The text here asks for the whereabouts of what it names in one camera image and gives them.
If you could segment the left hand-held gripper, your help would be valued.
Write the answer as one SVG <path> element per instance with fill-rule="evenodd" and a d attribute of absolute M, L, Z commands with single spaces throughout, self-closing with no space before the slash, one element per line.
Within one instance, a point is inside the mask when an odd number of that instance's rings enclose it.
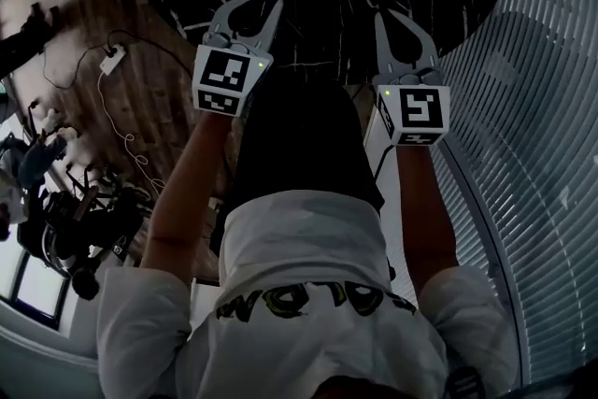
<path fill-rule="evenodd" d="M 240 117 L 249 95 L 273 63 L 269 54 L 284 1 L 277 0 L 260 32 L 248 42 L 231 37 L 229 18 L 251 0 L 230 0 L 220 6 L 197 48 L 192 75 L 192 102 L 197 110 Z"/>

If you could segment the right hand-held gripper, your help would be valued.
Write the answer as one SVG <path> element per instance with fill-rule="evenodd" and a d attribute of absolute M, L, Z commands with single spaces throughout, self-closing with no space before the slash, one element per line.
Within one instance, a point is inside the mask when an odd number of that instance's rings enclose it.
<path fill-rule="evenodd" d="M 449 132 L 450 90 L 432 37 L 408 16 L 375 16 L 375 106 L 393 146 L 432 146 Z"/>

